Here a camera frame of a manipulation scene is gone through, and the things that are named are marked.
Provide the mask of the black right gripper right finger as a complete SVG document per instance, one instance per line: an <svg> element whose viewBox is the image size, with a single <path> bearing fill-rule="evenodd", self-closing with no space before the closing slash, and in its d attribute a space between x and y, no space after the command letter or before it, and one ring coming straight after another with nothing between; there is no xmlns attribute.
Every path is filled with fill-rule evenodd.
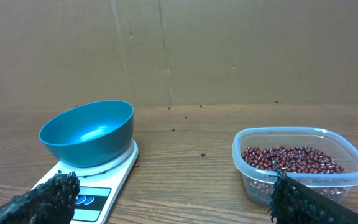
<svg viewBox="0 0 358 224"><path fill-rule="evenodd" d="M277 181L269 203L270 219L276 224L358 224L358 213L330 200L287 176L276 161Z"/></svg>

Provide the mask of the clear plastic bean container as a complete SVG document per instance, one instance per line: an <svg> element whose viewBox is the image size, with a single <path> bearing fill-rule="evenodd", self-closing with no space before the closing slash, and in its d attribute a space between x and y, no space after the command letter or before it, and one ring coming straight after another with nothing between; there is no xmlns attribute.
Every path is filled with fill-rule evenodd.
<svg viewBox="0 0 358 224"><path fill-rule="evenodd" d="M358 149L322 128L247 128L235 135L232 158L248 197L261 205L271 201L277 181L274 162L292 179L337 203L358 186Z"/></svg>

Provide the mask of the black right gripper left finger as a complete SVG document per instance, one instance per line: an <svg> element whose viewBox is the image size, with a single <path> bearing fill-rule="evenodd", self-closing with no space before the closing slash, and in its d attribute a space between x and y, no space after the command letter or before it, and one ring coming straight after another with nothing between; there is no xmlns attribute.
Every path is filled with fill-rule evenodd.
<svg viewBox="0 0 358 224"><path fill-rule="evenodd" d="M58 171L48 181L0 207L0 224L69 224L75 214L80 180Z"/></svg>

